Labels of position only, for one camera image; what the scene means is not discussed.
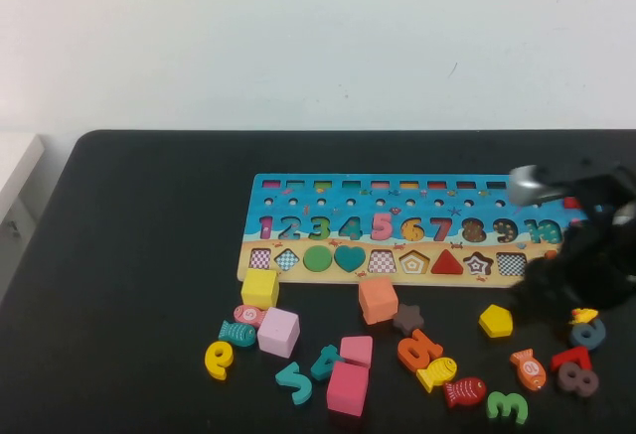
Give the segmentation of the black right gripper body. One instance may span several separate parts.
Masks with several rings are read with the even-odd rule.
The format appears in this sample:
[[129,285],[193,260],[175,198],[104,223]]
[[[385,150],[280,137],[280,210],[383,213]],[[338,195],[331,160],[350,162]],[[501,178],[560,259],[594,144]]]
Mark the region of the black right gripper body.
[[635,207],[572,224],[547,262],[551,291],[567,309],[609,309],[635,294]]

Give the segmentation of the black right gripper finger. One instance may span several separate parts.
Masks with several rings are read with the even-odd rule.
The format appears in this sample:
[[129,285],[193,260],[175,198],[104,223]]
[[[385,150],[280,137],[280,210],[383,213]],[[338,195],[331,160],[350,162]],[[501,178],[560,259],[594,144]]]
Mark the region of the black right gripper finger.
[[582,306],[582,302],[569,289],[551,289],[545,294],[545,305],[553,315],[570,315],[572,310]]
[[533,260],[526,266],[523,279],[507,289],[514,313],[548,313],[558,308],[551,269],[548,260]]

